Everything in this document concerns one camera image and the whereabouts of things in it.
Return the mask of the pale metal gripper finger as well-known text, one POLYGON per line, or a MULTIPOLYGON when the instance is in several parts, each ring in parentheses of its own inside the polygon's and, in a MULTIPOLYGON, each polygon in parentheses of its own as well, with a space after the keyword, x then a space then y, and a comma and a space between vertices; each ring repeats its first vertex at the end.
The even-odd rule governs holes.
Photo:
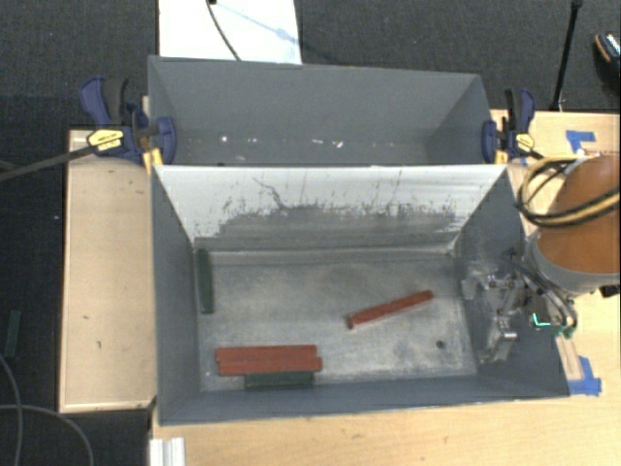
POLYGON ((507 310, 509 297, 515 289, 515 279, 511 275, 497 277, 485 270, 472 269, 460 285, 465 300, 486 304, 491 310, 507 310))
POLYGON ((510 350, 519 340, 513 318, 518 314, 514 299, 506 296, 490 303, 486 308, 484 347, 478 355, 481 364, 493 364, 506 361, 510 350))

